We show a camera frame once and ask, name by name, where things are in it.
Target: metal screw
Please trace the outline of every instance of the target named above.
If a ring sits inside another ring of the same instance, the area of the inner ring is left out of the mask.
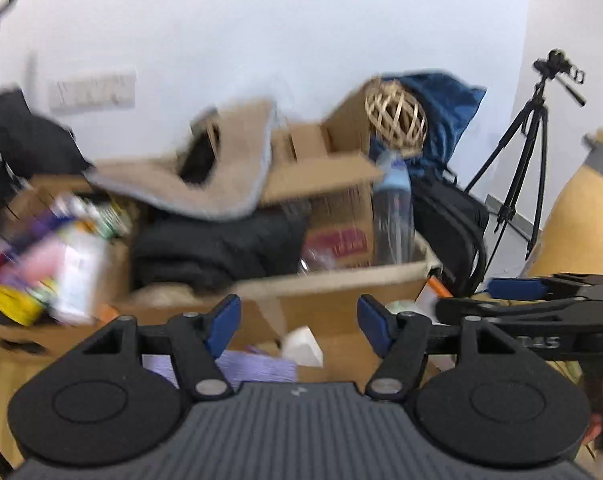
[[[380,395],[394,395],[398,394],[403,388],[403,384],[396,379],[390,377],[384,377],[376,379],[371,383],[373,392]]]
[[[204,379],[195,384],[195,390],[197,393],[206,397],[216,397],[224,393],[228,389],[228,386],[224,381],[219,379]]]

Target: wicker lantern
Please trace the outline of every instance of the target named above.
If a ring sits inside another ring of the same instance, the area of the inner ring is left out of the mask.
[[[399,81],[373,85],[366,93],[365,107],[374,134],[387,148],[406,158],[422,152],[428,131],[425,111]]]

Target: plastic bottle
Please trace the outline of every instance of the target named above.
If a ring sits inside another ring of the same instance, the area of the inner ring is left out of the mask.
[[[373,263],[405,264],[411,261],[415,237],[410,177],[399,153],[382,153],[377,166],[385,176],[373,187]]]

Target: wall socket panel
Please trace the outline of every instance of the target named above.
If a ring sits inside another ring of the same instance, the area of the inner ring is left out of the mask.
[[[128,72],[51,82],[48,104],[54,112],[133,107],[136,80],[136,73]]]

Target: purple towel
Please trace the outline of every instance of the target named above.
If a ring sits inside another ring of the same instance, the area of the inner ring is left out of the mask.
[[[245,381],[262,381],[269,383],[294,383],[297,380],[296,365],[287,359],[268,355],[248,354],[227,350],[216,361],[226,380],[237,389]],[[170,381],[175,387],[175,377],[170,356],[144,354],[142,365]]]

